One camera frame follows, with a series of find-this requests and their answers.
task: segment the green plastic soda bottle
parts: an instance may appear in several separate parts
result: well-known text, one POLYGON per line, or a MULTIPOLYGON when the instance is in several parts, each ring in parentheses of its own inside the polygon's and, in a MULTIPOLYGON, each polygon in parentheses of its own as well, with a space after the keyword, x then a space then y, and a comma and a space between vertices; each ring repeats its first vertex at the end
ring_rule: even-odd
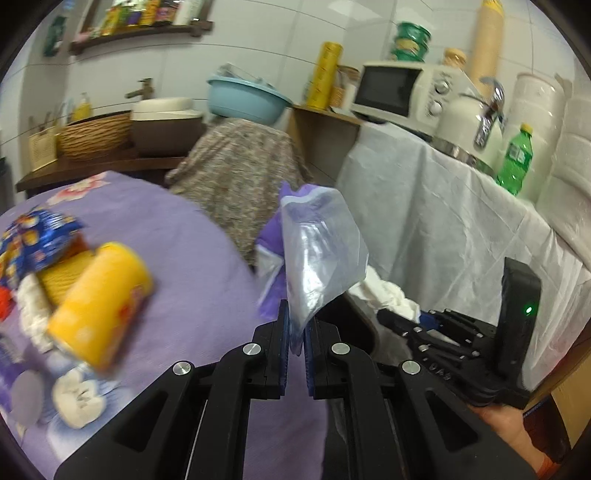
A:
POLYGON ((531 148, 531 134, 534 132, 528 124, 521 124, 519 135, 509 142, 505 161, 496 176, 496 182, 508 192, 517 195, 521 190, 534 151, 531 148))

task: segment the brown floral fabric cover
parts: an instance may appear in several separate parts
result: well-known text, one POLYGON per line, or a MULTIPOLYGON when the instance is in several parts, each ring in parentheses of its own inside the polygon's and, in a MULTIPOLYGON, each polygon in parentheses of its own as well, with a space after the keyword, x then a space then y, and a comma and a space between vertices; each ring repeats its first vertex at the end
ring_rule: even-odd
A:
POLYGON ((254 265, 254 242, 278 207, 282 180, 311 180, 289 135, 244 119, 227 119, 166 175, 170 191, 198 203, 254 265))

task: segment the silver bolt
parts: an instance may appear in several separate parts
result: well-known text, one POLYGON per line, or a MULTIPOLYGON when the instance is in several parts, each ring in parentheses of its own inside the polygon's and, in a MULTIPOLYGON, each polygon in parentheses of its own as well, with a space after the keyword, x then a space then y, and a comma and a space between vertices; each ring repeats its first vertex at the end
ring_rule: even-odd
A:
POLYGON ((242 347, 242 351, 247 355, 256 355, 261 353, 261 346, 258 343, 247 343, 242 347))
POLYGON ((406 360, 402 364, 402 370, 404 370, 409 375, 416 375, 421 371, 421 365, 412 360, 406 360))
POLYGON ((346 343, 336 343, 330 348, 337 355, 347 355, 351 348, 346 343))
POLYGON ((191 371, 191 364, 189 362, 177 362, 173 366, 173 373, 175 375, 185 375, 191 371))

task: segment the control dial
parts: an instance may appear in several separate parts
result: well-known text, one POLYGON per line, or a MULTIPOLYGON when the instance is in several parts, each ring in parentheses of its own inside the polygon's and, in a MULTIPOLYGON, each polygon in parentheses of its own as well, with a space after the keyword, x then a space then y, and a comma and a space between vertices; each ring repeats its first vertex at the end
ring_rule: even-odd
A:
POLYGON ((436 100, 431 100, 431 102, 429 103, 428 109, 429 109, 430 115, 439 116, 441 114, 441 112, 443 112, 443 105, 436 100))
POLYGON ((435 91, 439 95, 445 95, 447 92, 449 92, 449 83, 447 83, 445 80, 436 81, 435 82, 435 91))

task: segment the white microwave oven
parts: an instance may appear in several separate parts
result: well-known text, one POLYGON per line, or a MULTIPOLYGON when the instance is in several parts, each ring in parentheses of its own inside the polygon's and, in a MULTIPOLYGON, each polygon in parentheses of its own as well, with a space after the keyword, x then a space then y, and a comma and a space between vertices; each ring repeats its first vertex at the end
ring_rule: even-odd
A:
POLYGON ((446 105, 478 91, 460 69, 415 61, 372 61, 363 66, 352 112, 433 135, 446 105))

